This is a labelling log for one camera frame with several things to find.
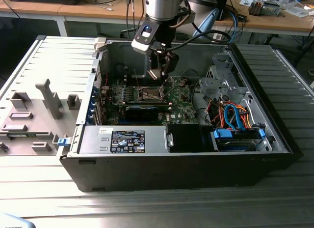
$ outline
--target blue cable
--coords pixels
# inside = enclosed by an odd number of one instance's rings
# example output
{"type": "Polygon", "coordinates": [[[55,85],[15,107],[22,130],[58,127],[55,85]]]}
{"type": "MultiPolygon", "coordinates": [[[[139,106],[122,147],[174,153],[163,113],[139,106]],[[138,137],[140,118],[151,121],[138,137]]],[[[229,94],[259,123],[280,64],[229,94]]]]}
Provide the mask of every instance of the blue cable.
{"type": "Polygon", "coordinates": [[[235,34],[236,34],[237,21],[236,21],[236,17],[234,16],[234,14],[232,12],[230,12],[230,11],[229,11],[229,13],[231,14],[231,16],[233,17],[234,22],[235,22],[235,30],[234,30],[234,33],[232,35],[231,40],[229,41],[229,43],[231,43],[233,41],[234,37],[235,37],[235,34]]]}
{"type": "Polygon", "coordinates": [[[225,118],[226,123],[227,123],[233,130],[236,130],[235,126],[233,126],[233,125],[229,122],[229,120],[228,120],[227,112],[228,112],[228,109],[229,109],[229,108],[233,108],[233,109],[235,110],[235,119],[236,119],[237,126],[238,126],[241,130],[245,130],[245,127],[243,126],[242,121],[240,120],[240,114],[239,114],[238,109],[237,109],[235,106],[231,105],[231,104],[227,105],[227,106],[225,107],[225,110],[224,110],[224,118],[225,118]]]}

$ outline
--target metal table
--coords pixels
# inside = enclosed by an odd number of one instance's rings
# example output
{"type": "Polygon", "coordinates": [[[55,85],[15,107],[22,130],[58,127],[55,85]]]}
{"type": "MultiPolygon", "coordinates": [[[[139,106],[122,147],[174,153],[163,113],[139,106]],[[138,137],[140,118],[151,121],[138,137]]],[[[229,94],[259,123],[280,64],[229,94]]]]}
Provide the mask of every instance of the metal table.
{"type": "MultiPolygon", "coordinates": [[[[44,46],[58,44],[55,48],[60,50],[54,55],[70,61],[90,52],[93,42],[90,38],[47,40],[55,43],[36,40],[2,88],[1,116],[5,111],[2,101],[44,46]],[[78,47],[71,50],[75,54],[68,53],[65,58],[61,50],[69,43],[78,47]]],[[[301,160],[285,171],[270,174],[254,187],[243,188],[83,193],[55,156],[2,156],[0,212],[28,219],[37,228],[313,227],[314,139],[310,135],[303,142],[301,160]]]]}

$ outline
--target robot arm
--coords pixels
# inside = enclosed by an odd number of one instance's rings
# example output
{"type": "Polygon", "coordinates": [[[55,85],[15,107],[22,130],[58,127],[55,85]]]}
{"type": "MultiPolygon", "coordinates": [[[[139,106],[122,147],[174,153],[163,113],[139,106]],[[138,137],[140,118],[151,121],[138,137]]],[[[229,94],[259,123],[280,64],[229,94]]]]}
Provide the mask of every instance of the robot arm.
{"type": "Polygon", "coordinates": [[[181,0],[145,0],[146,19],[132,42],[135,51],[149,55],[150,70],[154,80],[174,71],[179,57],[167,51],[175,38],[178,18],[189,14],[179,14],[181,0]]]}

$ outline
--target metal frame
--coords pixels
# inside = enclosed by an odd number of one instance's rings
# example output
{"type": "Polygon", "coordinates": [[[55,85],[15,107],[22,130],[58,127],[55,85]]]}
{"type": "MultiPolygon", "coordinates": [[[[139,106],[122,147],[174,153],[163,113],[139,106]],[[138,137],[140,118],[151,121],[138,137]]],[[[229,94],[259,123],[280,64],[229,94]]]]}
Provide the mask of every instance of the metal frame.
{"type": "Polygon", "coordinates": [[[265,116],[268,117],[271,124],[268,124],[271,128],[274,128],[274,133],[276,132],[281,141],[284,143],[285,148],[288,149],[291,153],[296,155],[296,159],[301,157],[303,154],[300,151],[298,145],[293,139],[291,133],[285,126],[284,122],[280,118],[279,114],[276,112],[275,108],[271,104],[269,98],[267,97],[264,89],[261,84],[253,74],[251,68],[247,64],[246,60],[242,56],[240,50],[236,46],[236,44],[231,44],[229,46],[228,53],[233,59],[239,73],[241,74],[245,84],[249,88],[253,97],[258,100],[256,103],[258,104],[261,110],[264,110],[265,116]]]}

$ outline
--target table leg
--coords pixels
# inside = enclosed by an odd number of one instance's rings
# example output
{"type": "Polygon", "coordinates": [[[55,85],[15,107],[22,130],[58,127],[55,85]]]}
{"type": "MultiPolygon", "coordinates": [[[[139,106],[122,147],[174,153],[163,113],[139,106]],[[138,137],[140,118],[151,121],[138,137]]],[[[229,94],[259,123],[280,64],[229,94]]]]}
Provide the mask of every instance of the table leg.
{"type": "Polygon", "coordinates": [[[68,36],[67,30],[65,28],[65,19],[63,16],[56,17],[55,21],[58,24],[60,36],[68,36]]]}

